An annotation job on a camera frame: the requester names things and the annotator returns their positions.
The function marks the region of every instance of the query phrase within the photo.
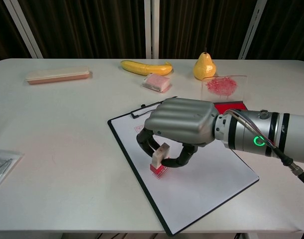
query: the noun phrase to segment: green led ring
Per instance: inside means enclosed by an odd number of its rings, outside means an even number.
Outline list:
[[[266,144],[265,142],[262,142],[262,143],[258,143],[258,142],[257,142],[257,140],[258,140],[259,138],[261,138],[262,140],[264,140],[262,136],[256,136],[256,137],[253,139],[254,144],[257,145],[257,146],[264,146],[264,145]]]

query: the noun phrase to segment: robotic hand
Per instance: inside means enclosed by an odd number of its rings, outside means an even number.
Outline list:
[[[178,158],[162,160],[167,167],[186,165],[198,147],[218,139],[230,149],[278,157],[304,182],[304,171],[292,159],[304,163],[304,116],[266,110],[227,110],[220,115],[212,102],[170,98],[151,113],[137,135],[151,157],[160,147],[154,134],[183,144]]]

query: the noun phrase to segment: pear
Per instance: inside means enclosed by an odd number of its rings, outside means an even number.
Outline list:
[[[216,73],[216,66],[207,52],[203,52],[200,55],[194,66],[193,73],[199,80],[202,80],[205,77],[214,76]]]

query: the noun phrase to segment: white paper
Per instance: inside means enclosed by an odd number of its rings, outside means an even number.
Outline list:
[[[145,108],[134,114],[140,115],[156,107]],[[136,141],[149,115],[147,113],[137,119],[126,115],[111,123],[172,234],[259,179],[254,171],[218,140],[206,147],[199,147],[186,166],[169,168],[160,179],[156,178],[150,171],[152,158]],[[178,157],[182,150],[180,143],[159,136],[154,138],[160,145],[164,142],[170,145],[170,158]]]

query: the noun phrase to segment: yellow banana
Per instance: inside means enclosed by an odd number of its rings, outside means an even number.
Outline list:
[[[121,61],[121,66],[124,70],[130,71],[139,75],[147,76],[150,73],[155,73],[161,76],[169,74],[173,67],[171,63],[165,62],[165,65],[146,65],[136,61]]]

